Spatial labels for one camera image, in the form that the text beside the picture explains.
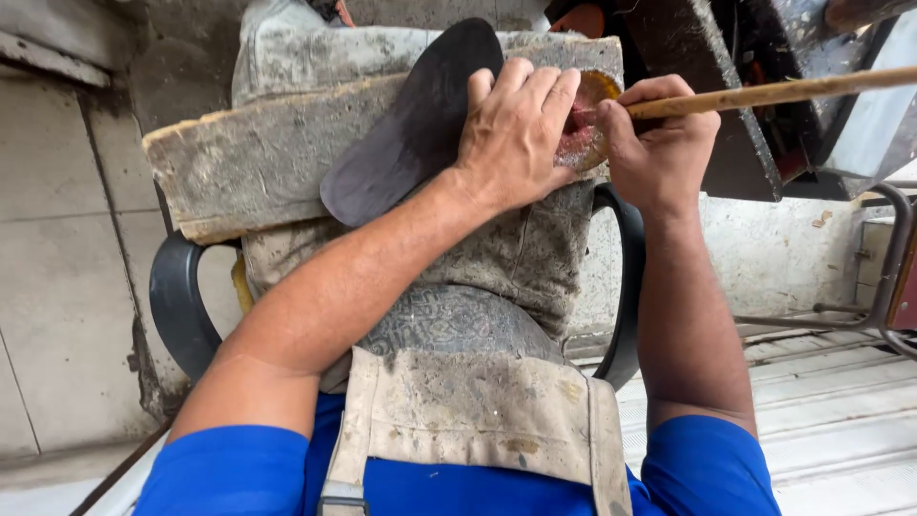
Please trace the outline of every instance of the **metal frame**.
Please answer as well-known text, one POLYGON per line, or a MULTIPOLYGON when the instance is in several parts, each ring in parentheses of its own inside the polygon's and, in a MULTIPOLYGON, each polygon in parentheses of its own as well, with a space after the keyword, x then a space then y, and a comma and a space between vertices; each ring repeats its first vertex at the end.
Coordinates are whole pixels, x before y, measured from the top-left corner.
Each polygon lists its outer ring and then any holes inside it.
MULTIPOLYGON (((793 328, 803 330, 871 330, 878 329, 882 337, 895 351, 902 356, 917 360, 917 350, 903 342, 895 332, 888 327, 886 319, 891 308, 891 301, 895 295, 895 286, 901 272, 901 265, 907 255, 911 234, 914 227, 914 208, 910 199, 899 190, 896 185, 911 187, 904 183, 879 183, 869 189, 870 192, 880 194, 887 198, 895 208, 895 223, 891 228, 889 250, 882 263, 882 274, 876 286, 876 296, 873 298, 872 307, 861 320, 856 321, 830 321, 830 320, 799 320, 786 317, 735 317, 735 322, 740 324, 757 324, 761 326, 775 326, 780 328, 793 328)), ((836 307, 816 304, 815 311, 851 312, 849 307, 836 307)))

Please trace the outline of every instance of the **left hand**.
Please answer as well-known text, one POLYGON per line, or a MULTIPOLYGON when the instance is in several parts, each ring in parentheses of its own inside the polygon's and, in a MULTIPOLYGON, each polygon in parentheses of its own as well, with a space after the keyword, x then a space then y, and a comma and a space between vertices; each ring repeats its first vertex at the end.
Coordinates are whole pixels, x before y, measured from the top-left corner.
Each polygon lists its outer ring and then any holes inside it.
POLYGON ((554 166, 580 72, 535 69, 511 59, 500 77, 488 69, 468 80, 468 120, 451 169, 456 185, 493 215, 545 198, 576 174, 554 166))

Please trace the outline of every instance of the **buckle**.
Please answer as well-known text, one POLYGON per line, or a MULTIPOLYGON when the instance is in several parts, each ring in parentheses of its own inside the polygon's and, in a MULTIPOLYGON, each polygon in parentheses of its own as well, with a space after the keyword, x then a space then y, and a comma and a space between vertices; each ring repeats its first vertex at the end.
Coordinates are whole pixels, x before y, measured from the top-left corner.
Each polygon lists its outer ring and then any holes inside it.
POLYGON ((316 516, 370 516, 370 504, 362 498, 322 497, 316 516))

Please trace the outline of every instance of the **dirty apron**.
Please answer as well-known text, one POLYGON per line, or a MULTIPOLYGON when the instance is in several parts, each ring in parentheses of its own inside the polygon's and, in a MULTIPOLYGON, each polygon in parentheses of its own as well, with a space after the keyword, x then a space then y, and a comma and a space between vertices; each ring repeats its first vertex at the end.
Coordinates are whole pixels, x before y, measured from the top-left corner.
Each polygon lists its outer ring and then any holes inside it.
MULTIPOLYGON (((444 318, 440 321, 456 320, 449 310, 434 312, 444 318)), ((537 333, 526 336, 520 327, 538 328, 520 308, 478 289, 440 286, 405 293, 351 351, 347 402, 318 514, 370 513, 363 498, 368 457, 562 478, 592 486, 596 514, 632 514, 612 386, 584 377, 551 353, 532 356, 539 353, 537 333), (412 303, 412 297, 425 302, 412 303), (429 333, 416 328, 415 304, 448 306, 456 297, 463 306, 475 297, 477 308, 484 308, 474 310, 470 330, 452 324, 452 331, 440 335, 448 345, 438 348, 405 345, 404 335, 429 333), (493 319, 494 313, 502 316, 493 319), (501 335, 504 349, 481 342, 485 333, 500 334, 495 326, 514 327, 501 335), (457 334, 462 332, 467 338, 457 334), (382 353, 373 347, 379 341, 390 344, 382 353), (468 341, 469 346, 458 344, 468 341)))

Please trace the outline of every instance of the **wooden board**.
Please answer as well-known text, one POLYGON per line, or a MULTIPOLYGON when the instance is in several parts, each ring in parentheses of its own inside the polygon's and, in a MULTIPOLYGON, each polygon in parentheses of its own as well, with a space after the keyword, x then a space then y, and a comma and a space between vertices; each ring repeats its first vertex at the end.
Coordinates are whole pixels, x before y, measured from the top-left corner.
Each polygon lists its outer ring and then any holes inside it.
MULTIPOLYGON (((622 82, 618 38, 506 52, 536 66, 601 70, 622 82)), ((201 244, 328 215, 319 184, 392 103, 406 74, 220 111, 151 132, 143 148, 184 236, 201 244)))

